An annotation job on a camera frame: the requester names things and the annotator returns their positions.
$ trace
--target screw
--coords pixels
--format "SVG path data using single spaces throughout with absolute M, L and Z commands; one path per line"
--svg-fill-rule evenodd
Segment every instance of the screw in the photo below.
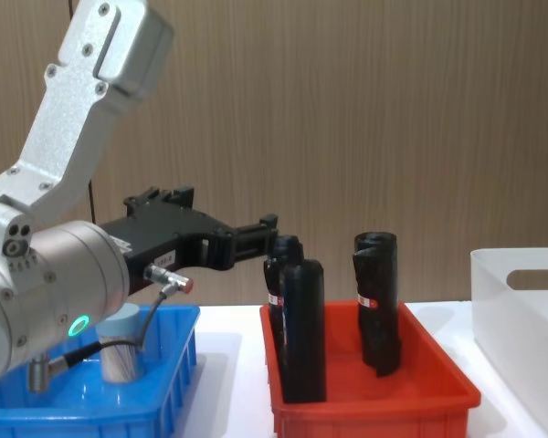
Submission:
M 54 272 L 46 272 L 45 273 L 45 281 L 47 283 L 54 283 L 56 279 L 57 279 L 57 276 L 55 275 Z
M 13 293 L 10 289 L 2 289 L 2 292 L 0 292 L 0 295 L 2 295 L 2 299 L 4 301 L 10 301 L 12 299 Z
M 50 65 L 47 67 L 47 76 L 49 78 L 53 78 L 55 76 L 55 73 L 57 73 L 57 68 L 53 65 Z
M 101 16 L 107 15 L 108 12 L 110 12 L 110 5 L 108 5 L 107 3 L 101 4 L 100 9 L 98 9 L 98 12 L 100 13 Z
M 91 44 L 86 44 L 81 49 L 81 53 L 83 54 L 84 57 L 88 57 L 89 55 L 93 53 L 93 46 Z
M 105 82 L 99 82 L 98 85 L 95 86 L 95 92 L 96 94 L 103 94 L 106 92 L 106 89 L 108 89 L 108 84 Z

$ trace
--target white tabletop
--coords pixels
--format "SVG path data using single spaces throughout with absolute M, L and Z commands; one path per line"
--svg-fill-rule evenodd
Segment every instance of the white tabletop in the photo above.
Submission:
M 408 304 L 481 391 L 469 438 L 547 438 L 473 340 L 468 301 Z M 203 307 L 198 365 L 175 438 L 274 438 L 258 306 Z

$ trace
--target green indicator light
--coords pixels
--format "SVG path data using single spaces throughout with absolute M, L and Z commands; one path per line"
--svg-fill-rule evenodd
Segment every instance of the green indicator light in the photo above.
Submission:
M 79 333 L 85 330 L 89 324 L 90 317 L 88 317 L 87 315 L 81 315 L 79 318 L 73 321 L 73 324 L 71 324 L 71 327 L 69 327 L 69 335 L 77 336 Z

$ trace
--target red plastic bin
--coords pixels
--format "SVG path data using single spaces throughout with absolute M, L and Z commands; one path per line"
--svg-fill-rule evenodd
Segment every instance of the red plastic bin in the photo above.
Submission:
M 403 304 L 400 369 L 381 379 L 362 361 L 357 303 L 325 306 L 327 402 L 287 404 L 269 322 L 266 344 L 274 432 L 279 438 L 461 438 L 480 392 Z

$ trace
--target cable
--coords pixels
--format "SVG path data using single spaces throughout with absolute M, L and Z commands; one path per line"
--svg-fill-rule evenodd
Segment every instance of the cable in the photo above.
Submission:
M 78 363 L 81 363 L 85 359 L 90 358 L 94 354 L 100 352 L 102 349 L 106 349 L 108 347 L 113 347 L 115 345 L 129 345 L 131 347 L 138 347 L 138 344 L 135 342 L 132 342 L 131 340 L 126 339 L 118 339 L 118 340 L 111 340 L 109 342 L 91 342 L 90 344 L 81 347 L 80 349 L 74 349 L 73 351 L 70 351 L 69 353 L 63 354 L 63 359 L 67 363 L 67 367 L 71 368 L 77 365 Z
M 148 315 L 146 316 L 146 320 L 144 321 L 144 324 L 142 325 L 142 330 L 140 332 L 140 337 L 136 342 L 133 342 L 131 340 L 127 339 L 117 339 L 117 340 L 110 340 L 108 342 L 91 342 L 90 344 L 83 346 L 79 349 L 74 349 L 73 351 L 70 351 L 69 353 L 65 353 L 61 356 L 58 356 L 57 358 L 53 359 L 51 362 L 49 362 L 49 365 L 53 371 L 55 371 L 55 374 L 58 374 L 59 372 L 62 372 L 64 370 L 68 370 L 71 367 L 74 367 L 78 363 L 81 363 L 85 359 L 90 358 L 96 353 L 99 353 L 103 349 L 106 349 L 108 347 L 114 347 L 116 345 L 128 345 L 130 347 L 135 347 L 137 349 L 141 349 L 144 346 L 144 339 L 146 338 L 146 332 L 148 331 L 148 327 L 150 326 L 150 323 L 153 320 L 154 314 L 156 313 L 156 310 L 160 305 L 165 301 L 167 298 L 166 294 L 161 291 L 158 293 L 158 298 L 154 300 L 154 303 L 150 309 L 150 312 L 148 312 Z
M 156 310 L 158 309 L 158 307 L 160 307 L 160 305 L 165 300 L 166 300 L 166 294 L 163 291 L 160 291 L 158 293 L 158 297 L 156 298 L 156 300 L 154 300 L 153 306 L 150 308 L 150 312 L 148 312 L 148 315 L 146 316 L 146 319 L 144 320 L 144 324 L 142 325 L 140 337 L 138 338 L 138 345 L 140 346 L 140 348 L 144 346 L 146 331 L 148 330 L 148 326 L 150 326 L 150 323 L 153 320 L 154 313 L 156 313 Z

